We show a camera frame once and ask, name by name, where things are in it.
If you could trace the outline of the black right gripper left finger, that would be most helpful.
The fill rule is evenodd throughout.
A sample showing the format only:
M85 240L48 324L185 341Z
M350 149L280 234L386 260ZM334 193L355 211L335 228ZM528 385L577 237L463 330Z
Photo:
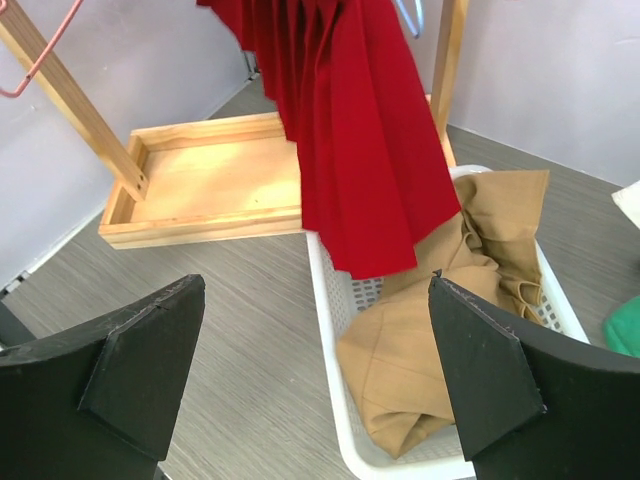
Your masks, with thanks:
M164 479L205 310L186 275L1 352L4 479Z

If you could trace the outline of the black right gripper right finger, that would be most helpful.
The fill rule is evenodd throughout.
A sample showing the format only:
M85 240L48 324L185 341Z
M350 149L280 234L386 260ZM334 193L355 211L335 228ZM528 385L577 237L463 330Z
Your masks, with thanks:
M639 361L556 333L441 277L441 364L464 458L479 479L636 479Z

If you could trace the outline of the tan cloth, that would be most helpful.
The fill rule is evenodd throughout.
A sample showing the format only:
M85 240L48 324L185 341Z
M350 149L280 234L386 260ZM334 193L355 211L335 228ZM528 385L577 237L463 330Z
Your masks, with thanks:
M373 444L398 459L455 422L440 356L441 331L467 314L435 306L433 278L534 324L543 271L536 235L547 170L461 176L460 212L420 241L415 268L384 278L378 300L358 313L336 355L357 415Z

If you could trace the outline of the red skirt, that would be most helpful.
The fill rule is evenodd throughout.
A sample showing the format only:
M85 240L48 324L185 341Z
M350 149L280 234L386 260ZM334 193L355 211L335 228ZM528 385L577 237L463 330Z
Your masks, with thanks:
M460 205L389 1L211 1L295 143L302 225L356 279L415 267Z

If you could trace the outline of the pink wire hanger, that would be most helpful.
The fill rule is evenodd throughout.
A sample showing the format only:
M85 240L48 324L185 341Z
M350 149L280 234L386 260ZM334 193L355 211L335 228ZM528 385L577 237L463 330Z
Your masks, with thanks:
M15 99L22 95L53 54L83 3L83 0L74 1L51 39L45 40L17 1L1 2L1 41L26 70L25 76L14 89L1 89L2 97Z

